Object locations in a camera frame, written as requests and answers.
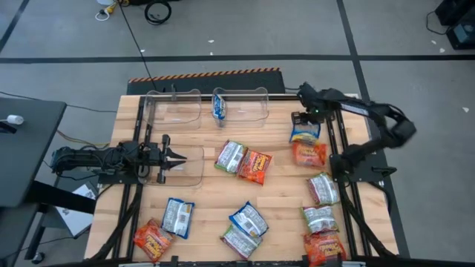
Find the orange snack bag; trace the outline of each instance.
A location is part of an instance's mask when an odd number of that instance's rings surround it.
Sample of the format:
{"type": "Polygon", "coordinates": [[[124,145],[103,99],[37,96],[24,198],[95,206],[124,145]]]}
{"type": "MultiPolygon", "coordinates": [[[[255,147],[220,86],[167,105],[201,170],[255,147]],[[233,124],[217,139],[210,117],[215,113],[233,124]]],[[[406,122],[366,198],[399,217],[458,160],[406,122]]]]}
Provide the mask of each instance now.
{"type": "Polygon", "coordinates": [[[309,267],[323,265],[328,260],[347,260],[343,245],[334,231],[321,234],[304,235],[304,247],[309,258],[309,267]]]}
{"type": "Polygon", "coordinates": [[[141,248],[153,263],[160,259],[171,245],[172,239],[173,237],[161,229],[153,218],[139,228],[134,235],[135,245],[141,248]]]}
{"type": "Polygon", "coordinates": [[[248,150],[240,163],[237,176],[258,184],[264,184],[264,176],[272,156],[248,150]]]}
{"type": "Polygon", "coordinates": [[[327,160],[327,145],[293,142],[292,153],[297,165],[324,167],[327,160]]]}

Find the clear plastic tray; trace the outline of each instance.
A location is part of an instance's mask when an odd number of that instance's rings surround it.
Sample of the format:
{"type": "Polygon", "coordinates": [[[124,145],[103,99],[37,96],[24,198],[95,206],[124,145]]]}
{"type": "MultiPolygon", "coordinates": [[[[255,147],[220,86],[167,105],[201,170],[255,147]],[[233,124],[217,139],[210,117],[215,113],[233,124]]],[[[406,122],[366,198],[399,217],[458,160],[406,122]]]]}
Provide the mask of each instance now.
{"type": "Polygon", "coordinates": [[[161,93],[152,90],[145,96],[144,121],[159,131],[194,130],[201,125],[201,93],[161,93]]]}
{"type": "Polygon", "coordinates": [[[201,146],[190,145],[170,145],[170,149],[181,156],[186,156],[185,163],[173,167],[169,171],[164,171],[166,180],[164,184],[157,182],[159,167],[151,167],[146,178],[140,182],[146,185],[156,186],[177,186],[177,187],[200,187],[203,181],[204,169],[204,149],[201,146]]]}
{"type": "Polygon", "coordinates": [[[224,119],[216,119],[219,127],[226,128],[259,128],[263,127],[269,116],[269,94],[266,88],[255,90],[226,90],[215,88],[215,95],[224,99],[226,115],[224,119]]]}

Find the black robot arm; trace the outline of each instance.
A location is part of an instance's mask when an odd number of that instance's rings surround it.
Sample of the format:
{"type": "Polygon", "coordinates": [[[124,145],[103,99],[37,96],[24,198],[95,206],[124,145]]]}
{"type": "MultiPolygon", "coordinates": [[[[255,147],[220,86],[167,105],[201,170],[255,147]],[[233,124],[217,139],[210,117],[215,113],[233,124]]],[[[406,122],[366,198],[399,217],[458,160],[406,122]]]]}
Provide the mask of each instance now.
{"type": "Polygon", "coordinates": [[[105,150],[82,150],[69,147],[60,148],[53,152],[51,169],[60,175],[63,171],[70,171],[78,167],[96,167],[101,176],[107,176],[104,183],[138,183],[139,178],[149,175],[150,167],[160,167],[157,175],[158,183],[165,183],[164,171],[185,163],[185,156],[174,153],[170,147],[170,136],[162,136],[162,149],[157,143],[138,143],[135,141],[121,142],[115,148],[105,150]],[[139,169],[147,169],[141,174],[139,169]]]}
{"type": "Polygon", "coordinates": [[[333,88],[315,91],[306,82],[299,89],[297,96],[306,112],[292,113],[294,124],[322,123],[325,119],[331,119],[335,111],[343,110],[370,118],[379,129],[380,137],[363,145],[349,145],[342,154],[332,156],[330,163],[332,170],[336,172],[334,176],[353,174],[354,168],[367,155],[383,148],[399,148],[416,133],[414,124],[393,105],[348,97],[333,88]],[[386,117],[396,124],[388,128],[386,117]]]}

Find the wooden table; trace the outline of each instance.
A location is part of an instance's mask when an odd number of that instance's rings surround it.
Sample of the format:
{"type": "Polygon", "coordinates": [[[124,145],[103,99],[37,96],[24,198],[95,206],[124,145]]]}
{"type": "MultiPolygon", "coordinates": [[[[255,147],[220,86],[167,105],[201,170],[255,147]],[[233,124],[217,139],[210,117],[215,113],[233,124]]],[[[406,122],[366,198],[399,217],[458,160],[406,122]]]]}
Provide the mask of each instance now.
{"type": "MultiPolygon", "coordinates": [[[[139,96],[121,98],[111,146],[117,145],[120,141],[132,139],[139,99],[139,96]]],[[[228,216],[249,200],[261,212],[269,225],[261,246],[256,249],[250,260],[301,260],[301,256],[305,254],[302,235],[307,232],[307,227],[299,208],[314,205],[306,179],[315,176],[320,171],[296,166],[292,161],[289,144],[289,135],[292,130],[290,113],[304,110],[300,102],[270,101],[269,117],[262,128],[218,128],[211,113],[208,112],[211,110],[211,103],[203,102],[202,110],[199,129],[167,131],[166,133],[154,131],[151,141],[161,142],[162,134],[169,134],[172,149],[174,145],[203,146],[205,159],[203,181],[199,186],[185,188],[145,186],[140,206],[139,227],[151,217],[161,220],[169,197],[194,202],[196,206],[189,238],[184,240],[176,237],[173,246],[161,260],[169,261],[173,255],[179,256],[180,261],[239,260],[238,254],[222,243],[219,237],[230,225],[228,216]],[[264,186],[238,179],[214,167],[220,148],[227,139],[241,142],[252,150],[273,156],[264,186]]],[[[368,132],[365,119],[346,112],[343,112],[343,117],[349,143],[366,142],[368,132]]],[[[143,132],[145,131],[141,131],[141,141],[143,141],[143,132]]],[[[328,154],[330,155],[330,141],[324,124],[320,139],[329,144],[328,154]]],[[[338,134],[337,140],[341,151],[338,134]]],[[[358,188],[367,224],[390,251],[397,253],[384,194],[366,183],[358,184],[358,188]]],[[[99,250],[115,228],[122,190],[122,185],[115,185],[98,200],[85,252],[86,258],[99,250]]],[[[341,205],[334,205],[333,211],[341,229],[339,234],[341,241],[348,254],[341,205]]],[[[353,227],[358,253],[362,254],[361,238],[354,221],[353,227]]],[[[129,230],[126,228],[122,236],[120,253],[122,257],[125,256],[128,234],[129,230]]],[[[148,258],[136,247],[134,260],[148,261],[148,258]]]]}

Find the chip bag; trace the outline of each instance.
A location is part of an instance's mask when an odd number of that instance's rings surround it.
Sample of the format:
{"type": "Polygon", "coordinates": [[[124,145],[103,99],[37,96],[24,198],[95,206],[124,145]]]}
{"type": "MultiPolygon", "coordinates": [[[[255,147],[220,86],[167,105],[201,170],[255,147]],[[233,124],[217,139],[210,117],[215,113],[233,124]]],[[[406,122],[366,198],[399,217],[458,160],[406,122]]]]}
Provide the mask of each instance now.
{"type": "Polygon", "coordinates": [[[236,227],[251,237],[261,237],[269,229],[264,218],[249,201],[239,211],[229,216],[229,219],[236,227]]]}
{"type": "Polygon", "coordinates": [[[250,237],[232,224],[220,239],[234,251],[239,253],[239,255],[245,260],[251,256],[252,252],[254,252],[262,242],[262,238],[250,237]]]}
{"type": "Polygon", "coordinates": [[[309,258],[309,267],[321,266],[330,260],[347,260],[347,255],[336,232],[304,235],[304,247],[309,258]]]}
{"type": "Polygon", "coordinates": [[[168,204],[162,220],[162,229],[188,239],[193,207],[193,202],[184,202],[172,197],[168,198],[168,204]]]}
{"type": "Polygon", "coordinates": [[[247,152],[247,147],[233,141],[226,141],[223,149],[214,166],[223,171],[235,174],[238,172],[240,162],[243,160],[244,155],[247,152]]]}
{"type": "Polygon", "coordinates": [[[237,176],[263,185],[271,159],[272,156],[248,150],[240,164],[237,176]]]}
{"type": "Polygon", "coordinates": [[[320,136],[320,123],[307,125],[293,125],[290,142],[314,143],[320,136]]]}
{"type": "Polygon", "coordinates": [[[321,173],[312,179],[308,179],[307,182],[310,194],[318,206],[333,205],[340,201],[335,184],[327,173],[321,173]]]}
{"type": "Polygon", "coordinates": [[[327,160],[327,145],[315,142],[293,142],[292,154],[296,165],[324,167],[327,160]]]}
{"type": "Polygon", "coordinates": [[[141,248],[153,263],[156,263],[162,254],[171,245],[173,237],[158,226],[154,219],[139,228],[134,235],[134,243],[141,248]]]}
{"type": "Polygon", "coordinates": [[[226,103],[224,102],[223,97],[215,94],[213,96],[212,106],[213,106],[212,114],[215,119],[222,120],[226,118],[226,103]]]}
{"type": "Polygon", "coordinates": [[[303,207],[302,214],[312,234],[325,231],[338,231],[332,207],[303,207]]]}

